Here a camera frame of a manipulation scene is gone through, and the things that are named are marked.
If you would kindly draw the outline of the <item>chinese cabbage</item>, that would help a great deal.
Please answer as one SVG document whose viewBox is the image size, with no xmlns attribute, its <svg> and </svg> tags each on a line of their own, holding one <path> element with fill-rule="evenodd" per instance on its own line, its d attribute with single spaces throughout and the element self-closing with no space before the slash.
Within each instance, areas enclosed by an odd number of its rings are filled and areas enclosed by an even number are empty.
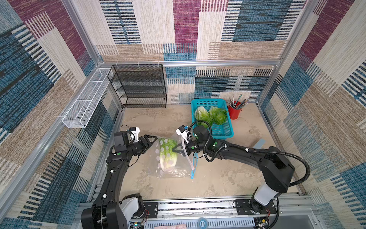
<svg viewBox="0 0 366 229">
<path fill-rule="evenodd" d="M 208 112 L 213 122 L 217 125 L 222 125 L 227 120 L 227 111 L 225 109 L 212 106 Z"/>
<path fill-rule="evenodd" d="M 214 122 L 213 119 L 211 118 L 209 112 L 203 106 L 200 106 L 195 110 L 194 117 L 195 117 L 196 121 L 203 120 L 203 121 L 207 122 L 210 126 L 212 126 L 212 124 Z"/>
</svg>

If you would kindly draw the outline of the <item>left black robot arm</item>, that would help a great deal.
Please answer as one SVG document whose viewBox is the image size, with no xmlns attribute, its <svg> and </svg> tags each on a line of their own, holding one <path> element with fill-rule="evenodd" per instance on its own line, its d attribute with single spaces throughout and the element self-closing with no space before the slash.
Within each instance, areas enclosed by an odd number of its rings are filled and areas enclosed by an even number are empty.
<svg viewBox="0 0 366 229">
<path fill-rule="evenodd" d="M 140 194 L 129 195 L 119 201 L 123 179 L 133 156 L 145 154 L 158 137 L 144 135 L 138 141 L 129 141 L 128 132 L 114 133 L 114 146 L 107 157 L 107 173 L 96 200 L 84 209 L 81 223 L 84 229 L 127 229 L 135 213 L 144 213 Z"/>
</svg>

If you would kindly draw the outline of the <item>blue-zip clear bag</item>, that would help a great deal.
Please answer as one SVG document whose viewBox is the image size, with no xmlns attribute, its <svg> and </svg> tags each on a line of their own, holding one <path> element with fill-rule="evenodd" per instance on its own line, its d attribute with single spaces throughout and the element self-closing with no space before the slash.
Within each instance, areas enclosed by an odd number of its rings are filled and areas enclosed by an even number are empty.
<svg viewBox="0 0 366 229">
<path fill-rule="evenodd" d="M 197 160 L 190 156 L 155 156 L 148 161 L 144 172 L 160 179 L 185 177 L 193 179 L 196 166 Z"/>
</svg>

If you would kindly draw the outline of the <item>pink-zip dotted bag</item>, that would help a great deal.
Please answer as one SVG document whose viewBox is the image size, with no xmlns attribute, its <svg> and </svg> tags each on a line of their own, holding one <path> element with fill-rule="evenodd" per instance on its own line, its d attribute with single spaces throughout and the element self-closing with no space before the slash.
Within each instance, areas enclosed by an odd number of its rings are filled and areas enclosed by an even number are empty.
<svg viewBox="0 0 366 229">
<path fill-rule="evenodd" d="M 177 137 L 158 136 L 145 155 L 144 172 L 155 178 L 191 177 L 194 171 L 192 157 L 184 152 Z"/>
</svg>

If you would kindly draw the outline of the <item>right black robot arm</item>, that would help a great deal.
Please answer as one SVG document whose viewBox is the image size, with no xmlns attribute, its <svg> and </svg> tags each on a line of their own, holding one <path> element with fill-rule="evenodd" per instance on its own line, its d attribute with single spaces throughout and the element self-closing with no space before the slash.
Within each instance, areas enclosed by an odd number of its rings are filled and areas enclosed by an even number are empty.
<svg viewBox="0 0 366 229">
<path fill-rule="evenodd" d="M 174 153 L 189 156 L 202 152 L 207 162 L 213 162 L 215 159 L 232 160 L 253 166 L 262 172 L 264 183 L 255 190 L 248 201 L 249 210 L 253 214 L 264 214 L 274 198 L 287 193 L 289 187 L 305 182 L 310 176 L 310 166 L 303 158 L 282 152 L 276 147 L 249 148 L 214 139 L 211 126 L 203 120 L 195 121 L 190 126 L 180 126 L 176 133 L 182 139 L 179 144 L 182 149 L 174 147 Z M 292 181 L 295 167 L 290 158 L 301 162 L 306 169 L 303 177 L 297 181 Z"/>
</svg>

